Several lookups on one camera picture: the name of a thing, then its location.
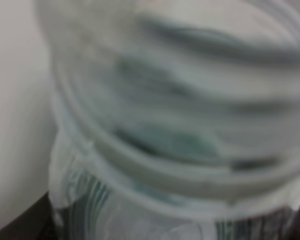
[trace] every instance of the dark surface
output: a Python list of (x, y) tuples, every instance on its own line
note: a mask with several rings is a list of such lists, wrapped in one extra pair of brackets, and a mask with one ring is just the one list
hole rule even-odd
[[(0, 240), (58, 240), (48, 197), (41, 198), (21, 217), (1, 230)], [(300, 240), (300, 209), (287, 240)]]

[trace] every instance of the clear plastic bottle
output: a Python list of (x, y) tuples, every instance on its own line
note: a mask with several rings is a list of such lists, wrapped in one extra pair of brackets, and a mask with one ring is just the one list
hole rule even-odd
[(300, 0), (37, 0), (64, 240), (282, 240), (300, 198)]

